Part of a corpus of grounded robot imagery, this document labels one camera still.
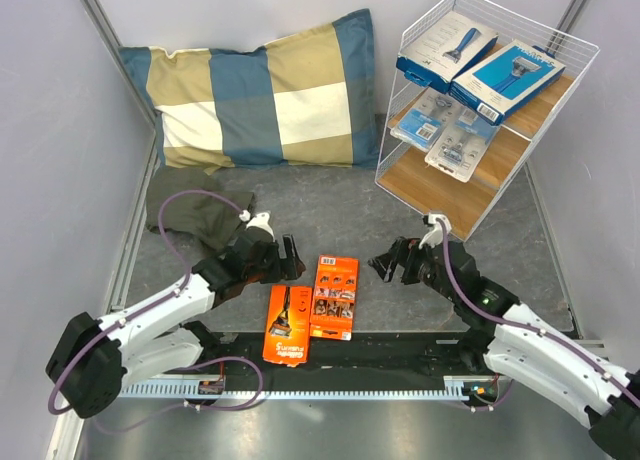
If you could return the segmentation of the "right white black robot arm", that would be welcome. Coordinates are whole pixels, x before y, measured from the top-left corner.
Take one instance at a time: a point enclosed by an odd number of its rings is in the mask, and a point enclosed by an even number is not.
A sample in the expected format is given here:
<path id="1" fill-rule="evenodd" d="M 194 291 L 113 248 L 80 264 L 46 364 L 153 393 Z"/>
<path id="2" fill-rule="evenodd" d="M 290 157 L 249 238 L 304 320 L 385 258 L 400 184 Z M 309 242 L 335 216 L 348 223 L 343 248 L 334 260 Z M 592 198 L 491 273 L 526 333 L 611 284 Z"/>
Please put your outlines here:
<path id="1" fill-rule="evenodd" d="M 385 282 L 397 269 L 405 285 L 423 284 L 447 298 L 468 326 L 458 361 L 526 386 L 587 428 L 614 459 L 639 456 L 639 375 L 556 330 L 516 295 L 483 276 L 463 244 L 424 245 L 397 238 L 368 264 Z"/>

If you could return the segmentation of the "white blue razor box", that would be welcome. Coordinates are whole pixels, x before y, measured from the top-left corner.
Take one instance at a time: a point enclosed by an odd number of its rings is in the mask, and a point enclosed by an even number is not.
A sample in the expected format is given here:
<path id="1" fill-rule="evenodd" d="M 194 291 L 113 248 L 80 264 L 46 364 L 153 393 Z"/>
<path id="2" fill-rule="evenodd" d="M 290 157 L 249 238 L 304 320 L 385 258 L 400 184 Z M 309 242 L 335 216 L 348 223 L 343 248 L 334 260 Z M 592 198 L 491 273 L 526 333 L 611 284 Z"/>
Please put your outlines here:
<path id="1" fill-rule="evenodd" d="M 420 87 L 447 93 L 453 80 L 476 65 L 498 37 L 488 26 L 450 11 L 400 50 L 396 68 Z"/>

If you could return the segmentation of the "blue beige checkered pillow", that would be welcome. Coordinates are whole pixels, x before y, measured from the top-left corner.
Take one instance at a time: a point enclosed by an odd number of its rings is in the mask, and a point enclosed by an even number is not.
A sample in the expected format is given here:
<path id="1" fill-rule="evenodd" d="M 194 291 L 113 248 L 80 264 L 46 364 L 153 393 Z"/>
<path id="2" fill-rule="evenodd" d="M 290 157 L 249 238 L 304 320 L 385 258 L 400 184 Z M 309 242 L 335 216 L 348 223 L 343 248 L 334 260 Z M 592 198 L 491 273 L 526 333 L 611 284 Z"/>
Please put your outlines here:
<path id="1" fill-rule="evenodd" d="M 153 111 L 159 156 L 174 168 L 281 164 L 372 167 L 375 41 L 371 13 L 253 51 L 122 47 L 119 57 Z"/>

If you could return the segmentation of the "orange Styler razor box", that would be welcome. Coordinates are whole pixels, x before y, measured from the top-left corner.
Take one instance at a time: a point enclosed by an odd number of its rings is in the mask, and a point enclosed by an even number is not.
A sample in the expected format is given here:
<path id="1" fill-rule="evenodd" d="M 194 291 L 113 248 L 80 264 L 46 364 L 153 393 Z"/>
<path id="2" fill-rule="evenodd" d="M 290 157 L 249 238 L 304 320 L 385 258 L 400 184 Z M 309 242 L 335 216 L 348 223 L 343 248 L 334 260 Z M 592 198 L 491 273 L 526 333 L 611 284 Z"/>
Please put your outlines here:
<path id="1" fill-rule="evenodd" d="M 354 323 L 359 261 L 321 255 L 318 259 L 310 336 L 350 341 Z"/>

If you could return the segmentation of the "blue Harry's razor box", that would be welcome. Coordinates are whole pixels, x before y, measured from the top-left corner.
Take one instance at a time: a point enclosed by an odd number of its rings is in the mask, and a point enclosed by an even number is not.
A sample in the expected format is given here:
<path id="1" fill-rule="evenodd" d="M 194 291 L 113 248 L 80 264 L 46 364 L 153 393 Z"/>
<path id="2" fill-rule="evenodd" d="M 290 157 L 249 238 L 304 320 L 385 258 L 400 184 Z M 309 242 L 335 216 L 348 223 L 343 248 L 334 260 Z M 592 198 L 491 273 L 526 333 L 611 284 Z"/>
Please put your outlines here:
<path id="1" fill-rule="evenodd" d="M 449 95 L 492 126 L 502 124 L 564 73 L 566 65 L 514 40 L 456 77 Z"/>

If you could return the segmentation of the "white Gillette SkinGuard pack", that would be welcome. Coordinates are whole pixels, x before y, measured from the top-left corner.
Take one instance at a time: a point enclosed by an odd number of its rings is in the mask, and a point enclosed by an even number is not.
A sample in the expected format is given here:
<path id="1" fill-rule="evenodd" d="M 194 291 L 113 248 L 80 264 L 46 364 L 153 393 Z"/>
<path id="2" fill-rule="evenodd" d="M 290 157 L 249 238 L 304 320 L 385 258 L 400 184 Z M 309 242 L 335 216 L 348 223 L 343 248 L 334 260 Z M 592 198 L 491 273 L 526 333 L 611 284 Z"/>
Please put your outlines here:
<path id="1" fill-rule="evenodd" d="M 462 105 L 447 94 L 426 89 L 391 128 L 391 135 L 427 153 Z"/>

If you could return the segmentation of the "orange Gillette Fusion box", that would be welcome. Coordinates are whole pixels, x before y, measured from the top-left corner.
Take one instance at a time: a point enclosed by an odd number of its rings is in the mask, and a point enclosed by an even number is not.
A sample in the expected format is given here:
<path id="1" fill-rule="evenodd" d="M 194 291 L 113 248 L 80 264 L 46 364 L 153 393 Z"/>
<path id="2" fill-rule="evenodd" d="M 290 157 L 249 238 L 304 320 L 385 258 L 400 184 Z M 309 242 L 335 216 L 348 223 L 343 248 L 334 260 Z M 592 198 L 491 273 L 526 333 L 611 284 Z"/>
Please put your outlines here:
<path id="1" fill-rule="evenodd" d="M 274 285 L 271 288 L 262 358 L 295 368 L 307 362 L 310 345 L 312 289 Z"/>

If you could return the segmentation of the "clear blister razor pack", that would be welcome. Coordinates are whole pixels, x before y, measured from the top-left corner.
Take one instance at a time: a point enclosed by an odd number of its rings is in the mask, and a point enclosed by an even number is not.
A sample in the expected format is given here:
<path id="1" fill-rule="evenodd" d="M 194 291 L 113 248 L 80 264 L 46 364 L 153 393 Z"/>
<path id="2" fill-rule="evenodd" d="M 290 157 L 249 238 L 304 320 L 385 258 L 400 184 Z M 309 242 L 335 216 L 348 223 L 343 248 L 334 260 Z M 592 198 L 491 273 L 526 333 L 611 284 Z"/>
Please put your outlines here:
<path id="1" fill-rule="evenodd" d="M 469 108 L 448 124 L 425 156 L 428 166 L 467 183 L 488 150 L 499 127 Z"/>

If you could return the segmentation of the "olive green cloth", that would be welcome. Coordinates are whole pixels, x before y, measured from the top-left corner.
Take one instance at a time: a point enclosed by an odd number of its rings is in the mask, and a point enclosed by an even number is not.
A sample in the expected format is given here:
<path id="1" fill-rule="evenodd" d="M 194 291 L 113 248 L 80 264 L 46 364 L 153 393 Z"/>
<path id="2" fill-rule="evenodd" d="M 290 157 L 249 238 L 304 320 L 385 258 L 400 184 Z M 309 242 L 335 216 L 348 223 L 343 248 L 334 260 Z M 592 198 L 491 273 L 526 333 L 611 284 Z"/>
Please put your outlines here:
<path id="1" fill-rule="evenodd" d="M 212 250 L 224 247 L 241 227 L 239 213 L 254 210 L 251 191 L 225 190 L 197 167 L 159 167 L 146 192 L 145 227 L 153 233 L 186 233 Z"/>

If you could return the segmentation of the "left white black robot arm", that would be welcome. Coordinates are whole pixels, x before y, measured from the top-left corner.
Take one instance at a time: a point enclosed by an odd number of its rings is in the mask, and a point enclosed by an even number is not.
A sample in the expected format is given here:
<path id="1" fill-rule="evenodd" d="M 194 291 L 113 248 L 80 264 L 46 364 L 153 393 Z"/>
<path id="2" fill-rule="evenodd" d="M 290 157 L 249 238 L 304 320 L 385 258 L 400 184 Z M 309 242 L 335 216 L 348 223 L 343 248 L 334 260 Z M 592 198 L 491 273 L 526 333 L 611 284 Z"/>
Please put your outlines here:
<path id="1" fill-rule="evenodd" d="M 46 367 L 53 395 L 89 419 L 105 410 L 132 384 L 170 370 L 192 367 L 208 373 L 219 349 L 199 338 L 192 319 L 239 296 L 249 284 L 298 279 L 306 267 L 291 235 L 275 240 L 250 227 L 227 246 L 190 267 L 166 289 L 98 319 L 86 312 L 66 325 Z"/>

